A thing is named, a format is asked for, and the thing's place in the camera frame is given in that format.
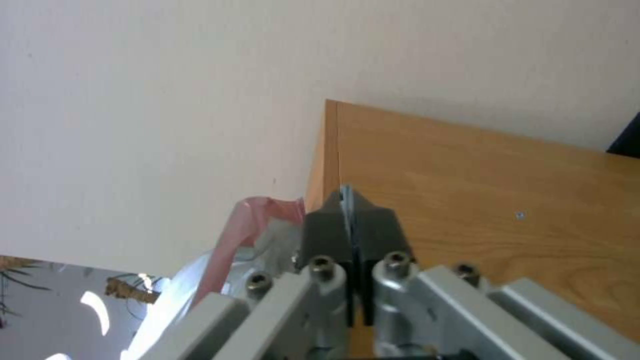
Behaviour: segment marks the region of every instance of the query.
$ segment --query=screw head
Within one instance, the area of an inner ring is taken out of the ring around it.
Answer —
[[[264,271],[254,272],[249,276],[244,284],[247,294],[255,299],[259,299],[271,289],[273,280],[269,273]]]
[[[477,288],[478,284],[480,284],[480,273],[473,265],[460,263],[453,267],[453,271],[460,279],[467,281],[471,286],[475,288]]]
[[[309,261],[311,276],[318,281],[327,281],[333,278],[335,272],[335,262],[325,255],[318,255]]]
[[[409,275],[411,259],[403,251],[393,251],[385,255],[383,259],[387,275],[395,279],[404,279]]]

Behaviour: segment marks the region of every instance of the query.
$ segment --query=gray metal bar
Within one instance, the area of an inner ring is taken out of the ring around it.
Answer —
[[[312,279],[309,267],[282,274],[214,357],[215,360],[318,359],[344,357],[346,274]]]
[[[640,359],[640,347],[528,279],[489,298],[574,359]]]
[[[248,314],[244,302],[211,293],[169,328],[142,360],[210,359]]]
[[[433,345],[441,354],[466,349],[479,359],[567,359],[444,266],[393,281],[383,277],[380,262],[373,275],[387,288],[380,295],[410,322],[413,344]],[[376,320],[378,326],[384,324]]]

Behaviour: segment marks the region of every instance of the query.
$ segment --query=wood grain surface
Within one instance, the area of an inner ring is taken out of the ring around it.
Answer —
[[[639,160],[343,102],[326,114],[338,161],[310,193],[352,184],[396,211],[422,267],[529,277],[640,341]],[[371,336],[356,328],[351,356]]]

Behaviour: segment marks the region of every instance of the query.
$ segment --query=pink plastic bag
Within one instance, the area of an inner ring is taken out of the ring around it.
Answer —
[[[269,197],[249,197],[237,202],[209,258],[190,308],[193,309],[208,293],[220,292],[237,248],[252,247],[266,229],[270,218],[302,224],[304,217],[305,203],[302,198],[282,201]]]

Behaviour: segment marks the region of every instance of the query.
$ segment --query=wooden shelf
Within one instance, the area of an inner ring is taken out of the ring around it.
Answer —
[[[396,211],[422,267],[529,277],[640,341],[639,160],[327,101],[308,209],[340,184]]]

